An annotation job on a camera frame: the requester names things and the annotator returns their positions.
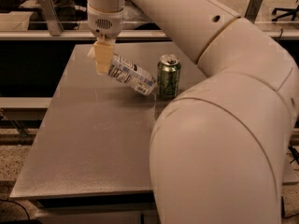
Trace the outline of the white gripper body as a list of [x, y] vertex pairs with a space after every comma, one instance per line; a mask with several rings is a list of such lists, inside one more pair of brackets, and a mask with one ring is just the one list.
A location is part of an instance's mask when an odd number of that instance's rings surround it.
[[114, 44], [124, 18], [125, 0], [87, 0], [88, 25], [98, 41]]

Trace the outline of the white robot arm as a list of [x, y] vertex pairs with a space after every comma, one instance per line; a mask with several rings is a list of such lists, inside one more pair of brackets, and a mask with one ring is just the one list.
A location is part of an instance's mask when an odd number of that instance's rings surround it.
[[[126, 0], [88, 0], [93, 34], [121, 31]], [[217, 0], [132, 0], [205, 80], [173, 100], [149, 145], [162, 224], [281, 224], [285, 155], [298, 117], [298, 67]]]

